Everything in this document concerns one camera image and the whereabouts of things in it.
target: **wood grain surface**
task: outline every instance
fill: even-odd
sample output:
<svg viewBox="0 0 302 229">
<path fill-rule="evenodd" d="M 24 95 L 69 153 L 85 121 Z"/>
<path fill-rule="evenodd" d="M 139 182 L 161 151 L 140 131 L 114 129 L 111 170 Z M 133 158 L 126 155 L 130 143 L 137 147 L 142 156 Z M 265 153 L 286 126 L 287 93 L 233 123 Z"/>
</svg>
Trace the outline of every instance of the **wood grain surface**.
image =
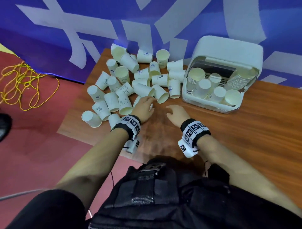
<svg viewBox="0 0 302 229">
<path fill-rule="evenodd" d="M 109 73 L 106 61 L 112 58 L 105 49 L 91 72 L 83 91 L 63 120 L 58 133 L 95 145 L 109 131 L 109 122 L 91 128 L 81 120 L 81 114 L 92 111 L 93 100 L 87 88 L 93 85 L 102 71 Z M 140 69 L 148 67 L 140 64 Z M 129 98 L 133 104 L 136 94 Z M 238 154 L 302 207 L 302 90 L 256 81 L 245 93 L 238 111 L 221 114 L 169 98 L 163 104 L 154 104 L 155 112 L 142 127 L 142 143 L 136 154 L 124 151 L 122 156 L 146 163 L 155 155 L 172 156 L 190 162 L 177 145 L 181 138 L 179 128 L 167 119 L 165 107 L 183 106 L 190 116 L 204 123 L 212 135 Z"/>
</svg>

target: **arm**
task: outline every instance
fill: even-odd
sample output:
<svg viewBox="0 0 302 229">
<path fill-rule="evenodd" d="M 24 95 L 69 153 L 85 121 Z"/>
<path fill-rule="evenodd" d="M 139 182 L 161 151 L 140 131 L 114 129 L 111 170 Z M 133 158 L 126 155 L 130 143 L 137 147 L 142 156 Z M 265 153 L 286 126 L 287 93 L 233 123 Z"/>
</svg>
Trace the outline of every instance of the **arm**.
<svg viewBox="0 0 302 229">
<path fill-rule="evenodd" d="M 173 111 L 173 114 L 167 113 L 167 117 L 178 127 L 190 118 L 181 106 L 172 105 L 167 106 L 167 108 Z M 199 155 L 204 161 L 216 163 L 230 174 L 231 185 L 280 205 L 302 217 L 301 209 L 278 190 L 272 182 L 214 137 L 211 135 L 201 137 L 197 141 L 197 146 L 200 149 Z"/>
<path fill-rule="evenodd" d="M 154 112 L 149 110 L 152 97 L 141 98 L 132 111 L 141 123 L 146 122 Z M 55 189 L 63 189 L 75 194 L 87 212 L 98 190 L 112 170 L 118 155 L 128 140 L 128 133 L 122 128 L 111 131 L 104 139 L 92 147 L 58 182 Z"/>
</svg>

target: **yellow rope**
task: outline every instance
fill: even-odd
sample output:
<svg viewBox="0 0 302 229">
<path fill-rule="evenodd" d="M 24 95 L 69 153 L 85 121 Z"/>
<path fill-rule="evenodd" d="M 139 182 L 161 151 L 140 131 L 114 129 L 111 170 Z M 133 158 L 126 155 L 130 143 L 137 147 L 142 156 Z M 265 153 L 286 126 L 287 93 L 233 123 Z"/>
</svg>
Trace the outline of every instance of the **yellow rope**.
<svg viewBox="0 0 302 229">
<path fill-rule="evenodd" d="M 0 92 L 1 98 L 2 98 L 2 100 L 0 101 L 0 104 L 2 102 L 5 102 L 6 104 L 9 104 L 9 105 L 14 105 L 14 104 L 19 103 L 20 109 L 23 111 L 28 111 L 32 108 L 38 108 L 38 107 L 42 106 L 45 102 L 47 102 L 56 93 L 56 91 L 58 90 L 58 88 L 60 86 L 60 82 L 56 78 L 58 81 L 58 86 L 57 86 L 56 90 L 54 91 L 54 93 L 43 103 L 41 103 L 40 105 L 37 105 L 37 103 L 40 100 L 39 80 L 40 80 L 40 78 L 46 76 L 47 74 L 36 73 L 28 64 L 24 63 L 24 61 L 23 61 L 22 63 L 20 63 L 18 65 L 9 66 L 9 67 L 4 68 L 1 71 L 0 82 L 3 80 L 3 78 L 5 76 L 10 76 L 13 73 L 15 73 L 16 76 L 8 84 L 6 84 L 3 91 Z M 36 87 L 32 85 L 32 83 L 35 80 L 37 82 Z M 11 89 L 7 89 L 8 86 L 11 84 L 14 84 L 14 86 Z M 22 94 L 23 94 L 24 90 L 27 88 L 35 89 L 36 94 L 31 98 L 31 100 L 29 102 L 29 108 L 24 110 L 21 105 L 21 99 L 22 99 Z M 36 100 L 35 104 L 32 105 L 33 100 L 36 97 L 37 97 L 37 100 Z"/>
</svg>

